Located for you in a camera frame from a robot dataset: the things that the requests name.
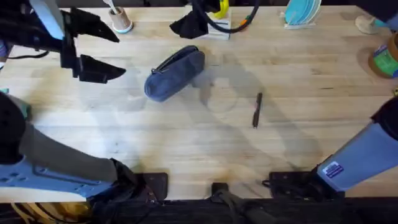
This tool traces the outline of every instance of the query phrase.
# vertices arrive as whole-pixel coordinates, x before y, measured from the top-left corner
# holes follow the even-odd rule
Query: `yellow object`
[[[53,224],[56,223],[54,219],[65,222],[87,221],[91,216],[90,206],[86,202],[19,203],[18,206],[12,203],[11,206],[26,224],[34,223],[35,220],[43,224]]]
[[[228,0],[220,0],[220,11],[214,13],[214,16],[217,19],[222,19],[225,17],[229,9],[229,1]]]

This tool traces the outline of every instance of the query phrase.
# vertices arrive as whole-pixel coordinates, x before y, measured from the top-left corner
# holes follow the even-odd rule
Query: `can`
[[[398,77],[398,34],[395,33],[387,44],[381,45],[369,56],[369,66],[377,75],[384,78]]]

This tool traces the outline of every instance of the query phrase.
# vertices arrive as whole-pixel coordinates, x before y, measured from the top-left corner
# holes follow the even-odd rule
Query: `blue bowl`
[[[288,24],[297,24],[309,7],[309,0],[290,0],[285,11],[285,21]]]

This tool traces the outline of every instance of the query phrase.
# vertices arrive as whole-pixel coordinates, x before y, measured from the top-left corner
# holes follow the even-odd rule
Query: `black marker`
[[[259,126],[259,118],[260,118],[260,109],[261,109],[261,101],[262,101],[262,93],[258,93],[257,94],[257,106],[256,106],[256,110],[253,114],[253,128],[256,128]]]

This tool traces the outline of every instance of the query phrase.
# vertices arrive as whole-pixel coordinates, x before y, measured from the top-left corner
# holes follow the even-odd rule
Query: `black device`
[[[48,50],[60,54],[62,68],[71,68],[74,78],[83,82],[107,83],[126,70],[76,55],[74,38],[79,34],[93,35],[119,42],[100,17],[77,8],[60,11],[51,0],[2,0],[0,7],[0,39],[6,42]]]

